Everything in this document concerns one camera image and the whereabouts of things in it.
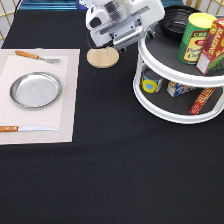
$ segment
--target metal plate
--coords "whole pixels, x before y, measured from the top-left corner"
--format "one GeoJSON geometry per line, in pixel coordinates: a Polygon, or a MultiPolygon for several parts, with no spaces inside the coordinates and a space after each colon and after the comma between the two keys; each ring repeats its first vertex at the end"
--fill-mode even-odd
{"type": "Polygon", "coordinates": [[[61,87],[57,76],[47,72],[33,72],[12,84],[10,96],[20,106],[42,107],[57,98],[61,87]]]}

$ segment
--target round wooden disc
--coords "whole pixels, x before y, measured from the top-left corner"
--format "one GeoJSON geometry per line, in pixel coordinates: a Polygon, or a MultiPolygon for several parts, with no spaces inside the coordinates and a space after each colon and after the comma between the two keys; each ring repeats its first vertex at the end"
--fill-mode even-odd
{"type": "Polygon", "coordinates": [[[119,53],[112,47],[102,49],[90,49],[87,53],[87,61],[97,68],[109,68],[119,60],[119,53]]]}

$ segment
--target yellow label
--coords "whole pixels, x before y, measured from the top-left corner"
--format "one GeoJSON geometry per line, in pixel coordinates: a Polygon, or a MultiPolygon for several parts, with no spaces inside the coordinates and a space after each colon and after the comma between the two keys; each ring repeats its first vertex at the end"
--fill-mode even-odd
{"type": "Polygon", "coordinates": [[[192,33],[191,39],[184,54],[185,61],[198,61],[207,35],[208,31],[195,31],[192,33]]]}

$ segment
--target green can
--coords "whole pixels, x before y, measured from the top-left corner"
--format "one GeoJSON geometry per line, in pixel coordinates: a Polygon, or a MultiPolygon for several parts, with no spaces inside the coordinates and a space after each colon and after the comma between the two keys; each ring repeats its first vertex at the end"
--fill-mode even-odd
{"type": "Polygon", "coordinates": [[[181,62],[197,63],[214,20],[216,17],[207,13],[193,13],[189,16],[177,55],[181,62]]]}

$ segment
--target food box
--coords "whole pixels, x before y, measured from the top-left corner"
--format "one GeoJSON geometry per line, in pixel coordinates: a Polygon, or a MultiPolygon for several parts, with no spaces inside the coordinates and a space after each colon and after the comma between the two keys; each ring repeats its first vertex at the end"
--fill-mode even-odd
{"type": "Polygon", "coordinates": [[[197,115],[214,91],[215,91],[215,87],[204,89],[202,93],[198,96],[198,98],[195,100],[190,110],[190,113],[197,115]]]}
{"type": "Polygon", "coordinates": [[[186,86],[183,84],[169,81],[167,91],[172,97],[175,97],[194,89],[196,89],[196,87],[186,86]]]}
{"type": "Polygon", "coordinates": [[[204,75],[224,69],[224,18],[213,22],[196,66],[204,75]]]}

